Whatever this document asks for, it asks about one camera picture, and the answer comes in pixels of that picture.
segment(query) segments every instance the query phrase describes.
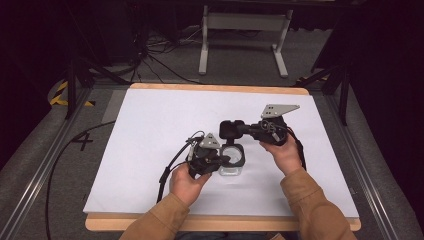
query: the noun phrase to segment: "metal frame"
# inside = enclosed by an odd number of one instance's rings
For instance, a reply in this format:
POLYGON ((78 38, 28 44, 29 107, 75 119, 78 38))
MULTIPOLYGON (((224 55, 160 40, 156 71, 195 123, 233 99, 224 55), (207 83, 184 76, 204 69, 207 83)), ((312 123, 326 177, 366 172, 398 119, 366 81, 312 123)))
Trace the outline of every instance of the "metal frame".
POLYGON ((209 13, 208 6, 203 7, 202 24, 202 50, 200 53, 199 74, 205 75, 208 64, 208 30, 209 29, 241 29, 279 31, 280 38, 277 44, 272 45, 278 71, 282 78, 288 77, 281 49, 290 25, 293 10, 288 10, 286 15, 261 15, 261 14, 235 14, 235 13, 209 13))

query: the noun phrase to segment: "table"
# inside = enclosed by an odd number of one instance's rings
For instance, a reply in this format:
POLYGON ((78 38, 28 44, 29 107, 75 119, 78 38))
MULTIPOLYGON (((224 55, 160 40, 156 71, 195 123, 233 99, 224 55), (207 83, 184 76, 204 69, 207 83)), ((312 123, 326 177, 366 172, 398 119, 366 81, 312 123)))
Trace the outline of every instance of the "table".
MULTIPOLYGON (((241 93, 267 93, 308 95, 301 88, 212 86, 212 85, 173 85, 173 84, 133 84, 130 89, 169 89, 190 91, 218 91, 241 93)), ((123 231, 141 214, 88 213, 86 227, 92 231, 123 231)), ((359 217, 348 218, 351 229, 359 230, 359 217)), ((298 222, 294 217, 279 216, 202 216, 189 215, 181 231, 296 231, 298 222)))

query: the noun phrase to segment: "black strap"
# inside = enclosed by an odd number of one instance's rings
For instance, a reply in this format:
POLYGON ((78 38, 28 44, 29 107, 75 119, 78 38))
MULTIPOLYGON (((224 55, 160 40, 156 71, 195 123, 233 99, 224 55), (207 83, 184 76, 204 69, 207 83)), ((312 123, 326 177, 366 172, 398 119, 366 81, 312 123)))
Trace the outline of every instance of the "black strap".
POLYGON ((296 135, 294 134, 293 130, 291 128, 287 128, 288 133, 294 138, 296 145, 297 145, 297 152, 299 154, 300 157, 300 161, 302 162, 302 167, 305 169, 306 171, 306 161, 305 161, 305 155, 303 154, 303 145, 300 142, 299 139, 297 139, 296 135))

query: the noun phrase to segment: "silver metal plate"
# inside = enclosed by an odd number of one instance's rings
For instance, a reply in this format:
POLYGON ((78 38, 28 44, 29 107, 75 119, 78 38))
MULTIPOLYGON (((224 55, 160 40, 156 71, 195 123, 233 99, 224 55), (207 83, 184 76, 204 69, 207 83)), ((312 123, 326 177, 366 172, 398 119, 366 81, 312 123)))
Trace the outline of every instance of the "silver metal plate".
POLYGON ((218 140, 216 140, 212 133, 206 135, 206 137, 200 142, 199 146, 209 149, 218 149, 221 147, 218 140))
POLYGON ((300 108, 299 105, 268 104, 265 106, 261 118, 279 117, 298 108, 300 108))

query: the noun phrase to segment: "tan sleeve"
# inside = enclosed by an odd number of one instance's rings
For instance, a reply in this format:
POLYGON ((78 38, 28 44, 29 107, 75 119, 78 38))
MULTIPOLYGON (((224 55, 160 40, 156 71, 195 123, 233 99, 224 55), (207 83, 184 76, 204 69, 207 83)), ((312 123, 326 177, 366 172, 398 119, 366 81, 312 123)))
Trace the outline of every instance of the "tan sleeve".
POLYGON ((149 212, 134 221, 120 239, 174 239, 189 211, 189 208, 178 197, 170 193, 149 212))
POLYGON ((356 239, 340 209, 302 168, 281 181, 293 214, 299 218, 302 239, 356 239))

